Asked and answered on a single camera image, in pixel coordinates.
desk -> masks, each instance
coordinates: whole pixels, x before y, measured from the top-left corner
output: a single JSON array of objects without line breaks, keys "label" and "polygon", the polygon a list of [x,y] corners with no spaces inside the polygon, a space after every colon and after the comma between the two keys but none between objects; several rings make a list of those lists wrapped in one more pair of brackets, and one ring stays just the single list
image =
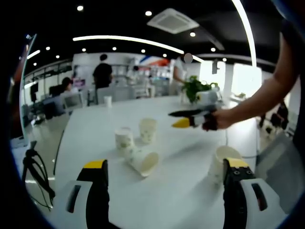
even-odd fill
[{"label": "desk", "polygon": [[[113,224],[125,229],[222,228],[223,190],[212,188],[206,175],[212,154],[226,142],[225,131],[172,128],[177,118],[167,114],[181,109],[189,106],[182,106],[180,97],[168,96],[113,103],[108,109],[90,106],[74,110],[59,148],[55,190],[76,180],[87,162],[107,158],[109,221]],[[129,126],[138,137],[144,117],[158,121],[157,141],[152,147],[161,158],[147,178],[118,158],[114,139],[114,130],[122,126]],[[253,122],[239,123],[239,128],[245,127],[239,132],[234,125],[228,130],[229,145],[242,156],[256,154]],[[254,170],[255,158],[247,162]]]}]

potted plant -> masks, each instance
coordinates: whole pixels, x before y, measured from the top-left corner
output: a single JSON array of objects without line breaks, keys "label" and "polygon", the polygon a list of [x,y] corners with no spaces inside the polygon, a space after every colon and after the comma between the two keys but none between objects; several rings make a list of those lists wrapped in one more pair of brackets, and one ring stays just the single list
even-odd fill
[{"label": "potted plant", "polygon": [[198,98],[196,97],[197,92],[209,91],[212,88],[219,88],[218,83],[208,84],[207,82],[205,82],[205,84],[202,84],[200,81],[197,80],[196,75],[192,75],[182,87],[182,91],[185,91],[190,103],[193,104],[196,103],[198,100]]}]

